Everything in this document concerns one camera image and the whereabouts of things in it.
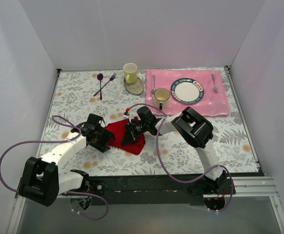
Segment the white plate with blue rim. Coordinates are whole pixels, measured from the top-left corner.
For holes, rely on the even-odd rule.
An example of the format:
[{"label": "white plate with blue rim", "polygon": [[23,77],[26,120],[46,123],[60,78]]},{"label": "white plate with blue rim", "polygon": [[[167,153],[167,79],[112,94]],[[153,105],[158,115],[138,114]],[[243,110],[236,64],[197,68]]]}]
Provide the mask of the white plate with blue rim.
[{"label": "white plate with blue rim", "polygon": [[202,100],[204,88],[194,79],[181,78],[172,83],[171,94],[178,102],[191,105]]}]

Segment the table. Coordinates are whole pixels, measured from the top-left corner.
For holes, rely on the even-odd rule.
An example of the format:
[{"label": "table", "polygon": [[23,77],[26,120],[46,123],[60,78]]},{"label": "table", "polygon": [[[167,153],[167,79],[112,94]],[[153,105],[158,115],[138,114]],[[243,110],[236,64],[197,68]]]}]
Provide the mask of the table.
[{"label": "table", "polygon": [[[200,70],[220,70],[229,100],[229,117],[208,117],[214,126],[214,145],[220,163],[230,172],[257,172],[257,165],[250,147],[241,114],[224,68],[195,68]],[[117,76],[103,89],[103,100],[93,95],[99,90],[97,74],[102,73],[105,84],[112,74]],[[139,70],[138,76],[145,82],[146,70]],[[55,124],[51,116],[61,115],[72,123],[86,121],[89,113],[104,117],[106,124],[123,119],[126,108],[135,103],[145,103],[145,92],[141,95],[128,93],[123,85],[122,70],[61,72],[57,82],[52,107],[43,140],[65,139],[70,129]],[[79,169],[91,176],[162,175],[162,169],[155,146],[155,136],[145,134],[146,145],[140,155],[133,155],[121,149],[112,148],[101,153],[91,146],[79,151],[68,161],[60,173]],[[40,155],[54,148],[54,144],[44,144]],[[173,174],[202,173],[203,166],[196,151],[189,146],[178,132],[160,137],[162,159]]]}]

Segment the red cloth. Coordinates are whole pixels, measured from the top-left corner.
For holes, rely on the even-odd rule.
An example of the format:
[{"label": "red cloth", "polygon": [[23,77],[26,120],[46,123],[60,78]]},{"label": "red cloth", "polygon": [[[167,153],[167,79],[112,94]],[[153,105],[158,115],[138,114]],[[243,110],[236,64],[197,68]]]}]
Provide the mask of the red cloth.
[{"label": "red cloth", "polygon": [[134,143],[122,146],[122,140],[126,133],[126,123],[129,123],[129,119],[124,119],[121,121],[117,121],[114,123],[109,123],[106,127],[107,130],[114,133],[116,139],[110,139],[108,146],[113,146],[119,149],[126,150],[130,153],[138,155],[141,153],[144,145],[145,145],[145,138],[144,134],[140,135],[140,139]]}]

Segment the white mug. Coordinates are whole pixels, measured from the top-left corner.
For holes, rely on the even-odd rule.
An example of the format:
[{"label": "white mug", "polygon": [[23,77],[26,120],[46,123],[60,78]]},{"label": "white mug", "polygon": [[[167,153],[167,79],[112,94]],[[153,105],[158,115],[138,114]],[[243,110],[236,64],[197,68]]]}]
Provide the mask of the white mug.
[{"label": "white mug", "polygon": [[162,110],[169,104],[170,92],[164,88],[157,89],[154,93],[154,106]]}]

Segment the silver fork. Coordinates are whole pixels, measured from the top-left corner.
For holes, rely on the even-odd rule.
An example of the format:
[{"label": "silver fork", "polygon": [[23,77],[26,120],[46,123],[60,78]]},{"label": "silver fork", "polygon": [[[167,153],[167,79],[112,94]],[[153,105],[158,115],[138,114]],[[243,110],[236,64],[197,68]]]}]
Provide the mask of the silver fork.
[{"label": "silver fork", "polygon": [[217,93],[218,90],[217,90],[217,87],[216,87],[216,82],[215,82],[215,76],[214,76],[214,74],[211,74],[211,78],[212,78],[212,81],[214,82],[213,91],[214,91],[214,93]]}]

